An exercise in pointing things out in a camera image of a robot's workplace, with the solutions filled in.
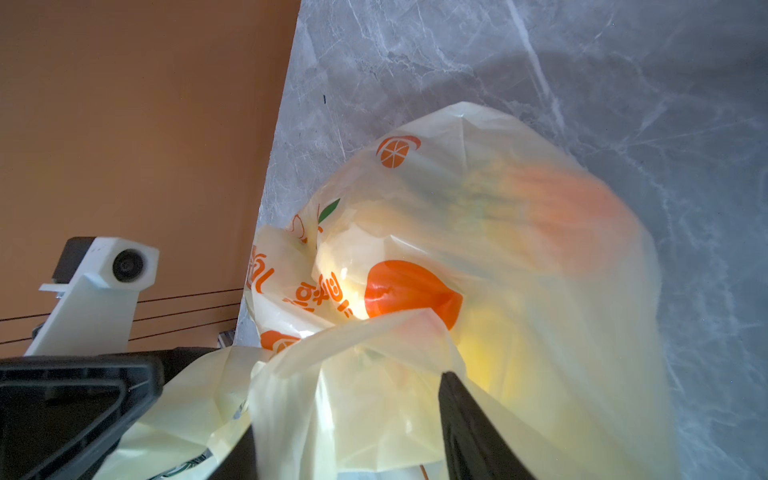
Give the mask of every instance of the plastic bag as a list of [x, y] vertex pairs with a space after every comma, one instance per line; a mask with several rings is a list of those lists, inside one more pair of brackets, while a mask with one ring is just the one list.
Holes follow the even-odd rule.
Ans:
[[[147, 480], [190, 462], [174, 475], [207, 478], [248, 429], [247, 398], [262, 349], [232, 346], [201, 356], [163, 387], [157, 402], [122, 436], [94, 480]], [[202, 455], [206, 450], [210, 455]]]
[[[289, 402], [297, 389], [316, 406], [354, 405], [292, 422], [284, 435], [293, 456], [272, 453], [293, 468], [268, 478], [312, 478], [297, 452], [313, 445], [329, 449], [338, 472], [439, 460], [430, 443], [439, 424], [411, 430], [437, 415], [436, 396], [407, 393], [425, 365], [402, 370], [398, 383], [386, 369], [365, 370], [366, 345], [314, 362], [299, 348], [322, 332], [312, 344], [320, 351], [332, 326], [425, 308], [540, 480], [557, 478], [541, 460], [552, 452], [582, 478], [679, 475], [652, 240], [605, 184], [509, 115], [456, 104], [358, 152], [287, 229], [257, 232], [247, 290], [262, 347], [279, 353], [255, 372], [260, 398]], [[290, 374], [275, 372], [273, 362], [293, 356]], [[399, 354], [386, 358], [402, 364]], [[362, 372], [369, 389], [352, 397], [346, 382]], [[252, 420], [256, 428], [263, 419]]]

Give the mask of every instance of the brown wall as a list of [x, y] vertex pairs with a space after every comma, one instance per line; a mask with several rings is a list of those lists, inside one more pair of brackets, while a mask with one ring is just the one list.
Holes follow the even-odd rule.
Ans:
[[160, 249], [131, 349], [232, 328], [298, 8], [0, 2], [0, 356], [55, 305], [38, 288], [74, 236]]

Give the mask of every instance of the marble countertop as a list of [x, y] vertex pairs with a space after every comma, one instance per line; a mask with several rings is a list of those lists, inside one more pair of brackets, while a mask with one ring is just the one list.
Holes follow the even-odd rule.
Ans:
[[656, 241], [684, 478], [768, 478], [768, 8], [760, 0], [304, 0], [260, 207], [457, 101], [509, 112]]

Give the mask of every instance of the white camera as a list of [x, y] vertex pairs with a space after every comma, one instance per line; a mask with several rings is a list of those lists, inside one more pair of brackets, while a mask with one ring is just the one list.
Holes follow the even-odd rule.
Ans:
[[67, 240], [40, 290], [58, 305], [25, 355], [99, 355], [127, 349], [139, 292], [154, 284], [160, 251], [122, 238]]

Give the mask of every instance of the white mount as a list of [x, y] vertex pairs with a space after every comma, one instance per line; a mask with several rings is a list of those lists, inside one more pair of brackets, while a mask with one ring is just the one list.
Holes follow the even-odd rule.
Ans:
[[[113, 265], [123, 252], [143, 266], [131, 280], [118, 280]], [[139, 293], [154, 284], [160, 251], [122, 238], [97, 237], [69, 283], [46, 283], [58, 305], [32, 340], [29, 355], [101, 355], [127, 350]]]

